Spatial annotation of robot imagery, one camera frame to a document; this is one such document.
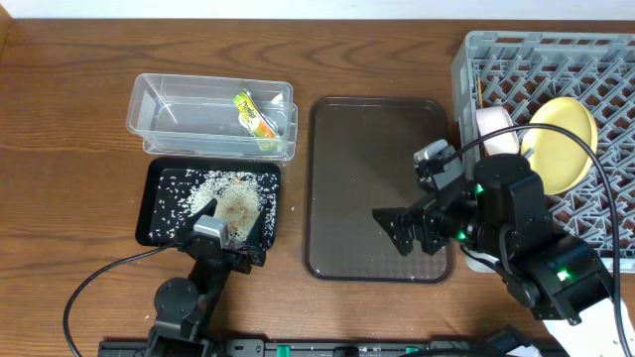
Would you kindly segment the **white bowl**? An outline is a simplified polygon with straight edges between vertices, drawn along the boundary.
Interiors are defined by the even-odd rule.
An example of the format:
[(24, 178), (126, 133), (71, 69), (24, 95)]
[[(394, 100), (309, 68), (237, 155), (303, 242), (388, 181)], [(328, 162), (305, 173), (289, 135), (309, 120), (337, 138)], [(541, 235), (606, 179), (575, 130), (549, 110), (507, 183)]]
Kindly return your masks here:
[[(509, 113), (502, 106), (477, 109), (475, 119), (481, 136), (513, 126)], [(517, 154), (520, 151), (520, 143), (515, 132), (508, 132), (485, 140), (484, 148), (489, 156)]]

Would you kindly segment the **yellow plate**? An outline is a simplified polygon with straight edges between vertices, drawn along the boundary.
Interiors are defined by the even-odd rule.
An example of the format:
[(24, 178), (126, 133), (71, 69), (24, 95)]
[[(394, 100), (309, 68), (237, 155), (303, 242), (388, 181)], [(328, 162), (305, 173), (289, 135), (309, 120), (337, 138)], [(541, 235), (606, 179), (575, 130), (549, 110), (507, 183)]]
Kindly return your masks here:
[[(596, 153), (598, 133), (594, 117), (576, 99), (550, 100), (534, 114), (530, 123), (566, 129)], [(549, 195), (574, 188), (592, 166), (591, 158), (573, 139), (547, 129), (530, 129), (522, 138), (521, 154), (540, 176), (544, 192)]]

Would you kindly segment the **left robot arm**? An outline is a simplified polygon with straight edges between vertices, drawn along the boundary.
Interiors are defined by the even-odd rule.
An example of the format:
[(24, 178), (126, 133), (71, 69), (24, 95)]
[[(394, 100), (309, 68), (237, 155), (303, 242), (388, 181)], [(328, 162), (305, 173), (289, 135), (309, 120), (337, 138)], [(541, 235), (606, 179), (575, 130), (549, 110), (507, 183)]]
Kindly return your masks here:
[(194, 259), (190, 274), (161, 284), (154, 297), (157, 313), (149, 331), (146, 357), (218, 357), (224, 341), (209, 332), (210, 319), (232, 272), (249, 274), (249, 256), (222, 248), (226, 223), (214, 216), (212, 199), (178, 231), (177, 249)]

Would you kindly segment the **green snack wrapper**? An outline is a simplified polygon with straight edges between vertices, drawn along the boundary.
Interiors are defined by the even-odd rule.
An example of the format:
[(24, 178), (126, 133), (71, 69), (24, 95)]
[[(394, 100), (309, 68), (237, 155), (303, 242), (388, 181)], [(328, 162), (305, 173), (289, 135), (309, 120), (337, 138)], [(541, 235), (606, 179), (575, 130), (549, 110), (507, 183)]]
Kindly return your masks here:
[(275, 139), (278, 137), (274, 126), (268, 121), (267, 117), (259, 110), (255, 102), (247, 91), (241, 91), (233, 98), (233, 103), (236, 106), (239, 114), (250, 114), (252, 117), (250, 132), (257, 138), (269, 138)]

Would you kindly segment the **wooden chopstick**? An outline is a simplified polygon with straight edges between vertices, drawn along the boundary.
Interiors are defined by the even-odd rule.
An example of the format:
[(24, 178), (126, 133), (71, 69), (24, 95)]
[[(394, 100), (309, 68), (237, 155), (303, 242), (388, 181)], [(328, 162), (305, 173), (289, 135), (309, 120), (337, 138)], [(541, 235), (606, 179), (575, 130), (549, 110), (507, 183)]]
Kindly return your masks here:
[(481, 81), (480, 75), (478, 75), (476, 79), (476, 89), (477, 89), (478, 109), (483, 109), (484, 102), (483, 102), (482, 81)]

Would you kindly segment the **rice pile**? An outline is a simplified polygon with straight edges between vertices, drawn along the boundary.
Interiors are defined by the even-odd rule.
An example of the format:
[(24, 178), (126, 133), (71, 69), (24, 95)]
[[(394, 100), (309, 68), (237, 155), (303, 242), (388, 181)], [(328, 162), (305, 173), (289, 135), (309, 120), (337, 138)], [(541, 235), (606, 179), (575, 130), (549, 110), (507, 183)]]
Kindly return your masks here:
[(222, 246), (242, 249), (257, 216), (264, 213), (264, 246), (274, 243), (280, 179), (275, 174), (165, 169), (151, 199), (150, 225), (141, 234), (147, 244), (171, 242), (186, 220), (211, 200), (214, 215), (228, 223), (229, 238)]

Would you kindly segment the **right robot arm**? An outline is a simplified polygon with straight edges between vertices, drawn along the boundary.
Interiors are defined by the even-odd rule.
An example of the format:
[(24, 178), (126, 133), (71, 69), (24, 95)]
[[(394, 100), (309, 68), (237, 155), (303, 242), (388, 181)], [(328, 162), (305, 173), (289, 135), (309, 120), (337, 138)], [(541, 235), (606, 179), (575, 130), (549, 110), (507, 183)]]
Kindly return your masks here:
[(307, 269), (330, 280), (389, 281), (410, 255), (430, 260), (457, 243), (570, 355), (633, 353), (617, 277), (588, 243), (554, 226), (544, 183), (524, 157), (495, 155), (467, 176), (456, 154), (420, 152), (415, 168), (426, 193), (405, 207), (365, 208), (314, 189)]

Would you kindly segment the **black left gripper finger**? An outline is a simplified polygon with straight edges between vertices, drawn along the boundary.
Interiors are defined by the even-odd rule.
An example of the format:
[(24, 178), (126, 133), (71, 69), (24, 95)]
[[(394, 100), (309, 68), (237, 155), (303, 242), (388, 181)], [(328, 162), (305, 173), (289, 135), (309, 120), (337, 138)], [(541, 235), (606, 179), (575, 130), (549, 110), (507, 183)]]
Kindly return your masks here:
[(265, 216), (265, 211), (261, 211), (258, 214), (244, 242), (244, 249), (251, 264), (258, 267), (263, 267), (266, 261), (266, 247), (264, 244)]
[(178, 242), (185, 243), (197, 236), (205, 236), (193, 231), (193, 226), (196, 221), (202, 215), (213, 216), (215, 213), (215, 208), (217, 205), (217, 200), (213, 198), (210, 200), (203, 208), (201, 208), (198, 212), (192, 214), (190, 217), (186, 218), (183, 222), (182, 226), (178, 230)]

